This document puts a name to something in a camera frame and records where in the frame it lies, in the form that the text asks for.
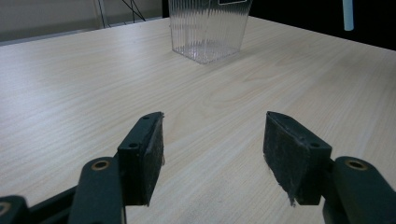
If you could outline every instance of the black cable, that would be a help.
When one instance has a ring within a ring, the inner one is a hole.
[[[141,15],[142,13],[139,11],[139,8],[137,7],[136,4],[134,4],[134,6],[136,7],[137,11],[138,11],[140,14],[137,13],[137,12],[135,12],[134,9],[133,9],[132,7],[130,7],[130,6],[128,5],[128,3],[125,2],[125,0],[122,0],[122,2],[123,2],[129,9],[132,10],[132,13],[135,13],[140,19],[142,19],[143,21],[146,21],[145,18],[143,18],[143,15]]]
[[[136,3],[134,2],[134,0],[131,0],[131,1],[134,3],[134,6],[136,7],[136,9],[137,9],[137,11],[139,12],[140,16],[142,16],[142,17],[139,16],[140,19],[142,19],[143,21],[146,21],[145,18],[143,18],[142,13],[140,12],[140,10],[139,10],[139,8],[137,7],[137,5],[136,5]]]
[[[98,0],[98,3],[99,3],[99,9],[100,9],[100,16],[102,17],[103,28],[106,29],[106,27],[105,27],[105,19],[103,18],[103,12],[102,12],[102,6],[100,4],[100,0]]]
[[[130,2],[131,2],[131,8],[132,8],[132,10],[134,10],[134,5],[132,4],[132,0],[130,0]]]

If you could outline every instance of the transparent plastic box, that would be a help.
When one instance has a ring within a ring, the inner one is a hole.
[[[173,51],[211,63],[241,49],[253,0],[169,0]]]

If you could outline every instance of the light wood grain surface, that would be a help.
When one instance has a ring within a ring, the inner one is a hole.
[[[249,18],[241,52],[209,65],[171,50],[168,19],[1,47],[0,107],[0,196],[29,205],[155,111],[166,164],[131,223],[323,223],[322,204],[290,206],[263,159],[268,110],[396,189],[396,52],[270,21]]]

